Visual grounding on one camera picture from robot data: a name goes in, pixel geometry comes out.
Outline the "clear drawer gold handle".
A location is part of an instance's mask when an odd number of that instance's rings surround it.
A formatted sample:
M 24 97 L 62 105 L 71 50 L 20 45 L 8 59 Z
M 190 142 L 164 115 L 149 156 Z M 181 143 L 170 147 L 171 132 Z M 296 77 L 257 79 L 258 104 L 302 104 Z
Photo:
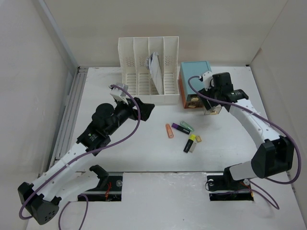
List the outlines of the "clear drawer gold handle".
M 217 115 L 220 113 L 222 106 L 216 102 L 209 100 L 203 101 L 203 112 L 204 115 Z

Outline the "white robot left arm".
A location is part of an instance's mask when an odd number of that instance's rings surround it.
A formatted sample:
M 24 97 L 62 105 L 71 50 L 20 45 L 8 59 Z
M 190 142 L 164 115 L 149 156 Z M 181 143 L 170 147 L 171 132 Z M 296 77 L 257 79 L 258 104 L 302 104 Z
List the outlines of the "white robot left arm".
M 155 107 L 137 97 L 116 101 L 116 104 L 100 104 L 92 115 L 91 123 L 72 148 L 39 178 L 19 185 L 20 219 L 25 218 L 23 210 L 27 210 L 29 218 L 44 225 L 55 217 L 69 196 L 79 196 L 92 188 L 102 190 L 107 186 L 108 172 L 99 165 L 91 166 L 82 176 L 71 177 L 99 152 L 112 147 L 110 136 L 124 122 L 128 119 L 138 124 L 147 121 Z

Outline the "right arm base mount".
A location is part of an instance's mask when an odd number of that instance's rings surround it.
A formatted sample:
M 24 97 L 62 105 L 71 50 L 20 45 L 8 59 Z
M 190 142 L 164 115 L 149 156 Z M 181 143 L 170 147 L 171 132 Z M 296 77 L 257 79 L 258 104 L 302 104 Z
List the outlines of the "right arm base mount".
M 249 182 L 228 182 L 222 172 L 208 173 L 205 189 L 210 201 L 254 201 Z

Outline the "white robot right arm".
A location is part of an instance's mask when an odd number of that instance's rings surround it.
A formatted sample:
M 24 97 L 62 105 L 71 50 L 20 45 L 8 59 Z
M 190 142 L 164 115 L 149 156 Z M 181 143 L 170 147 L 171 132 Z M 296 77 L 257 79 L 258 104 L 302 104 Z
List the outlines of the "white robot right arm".
M 289 138 L 280 135 L 260 115 L 252 105 L 248 95 L 241 89 L 235 90 L 228 72 L 203 73 L 204 89 L 199 92 L 206 96 L 203 100 L 207 109 L 223 106 L 235 117 L 255 143 L 257 151 L 250 161 L 225 169 L 222 183 L 232 189 L 240 180 L 266 178 L 292 168 L 294 145 Z

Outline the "white spiral notebook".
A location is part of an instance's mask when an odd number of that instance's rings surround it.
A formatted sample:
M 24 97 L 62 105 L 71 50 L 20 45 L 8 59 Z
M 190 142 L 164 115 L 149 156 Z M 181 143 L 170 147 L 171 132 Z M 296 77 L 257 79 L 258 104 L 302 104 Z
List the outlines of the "white spiral notebook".
M 156 95 L 164 94 L 163 76 L 159 63 L 159 54 L 157 52 L 152 52 L 146 58 L 145 64 L 150 73 L 151 91 Z

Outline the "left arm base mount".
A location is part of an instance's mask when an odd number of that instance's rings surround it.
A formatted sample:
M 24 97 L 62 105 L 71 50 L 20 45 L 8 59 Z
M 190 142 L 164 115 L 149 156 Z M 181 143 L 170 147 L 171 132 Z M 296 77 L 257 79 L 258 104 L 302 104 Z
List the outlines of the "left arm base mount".
M 86 195 L 92 202 L 120 202 L 122 200 L 122 172 L 107 172 L 99 165 L 91 166 L 89 171 L 94 173 L 94 187 L 81 194 Z M 78 201 L 85 201 L 81 194 L 78 195 Z

